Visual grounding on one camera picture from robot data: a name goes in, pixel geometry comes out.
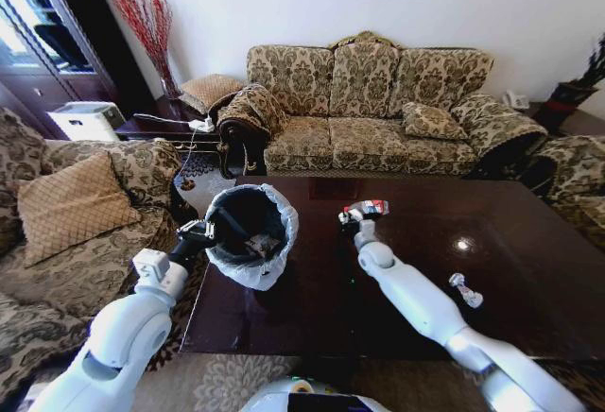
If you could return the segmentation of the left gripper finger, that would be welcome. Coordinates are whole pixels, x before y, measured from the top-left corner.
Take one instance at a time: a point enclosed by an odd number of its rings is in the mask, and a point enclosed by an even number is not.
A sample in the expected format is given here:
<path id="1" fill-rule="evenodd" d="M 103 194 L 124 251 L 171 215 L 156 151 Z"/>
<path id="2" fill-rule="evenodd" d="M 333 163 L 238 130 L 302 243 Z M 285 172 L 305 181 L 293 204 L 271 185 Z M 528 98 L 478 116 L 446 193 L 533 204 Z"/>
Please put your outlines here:
<path id="1" fill-rule="evenodd" d="M 205 220 L 191 220 L 177 229 L 179 238 L 211 238 L 212 225 Z"/>
<path id="2" fill-rule="evenodd" d="M 214 240 L 217 243 L 228 239 L 239 241 L 249 239 L 249 233 L 225 208 L 215 208 L 210 215 L 205 217 L 205 221 L 207 226 L 211 228 Z"/>

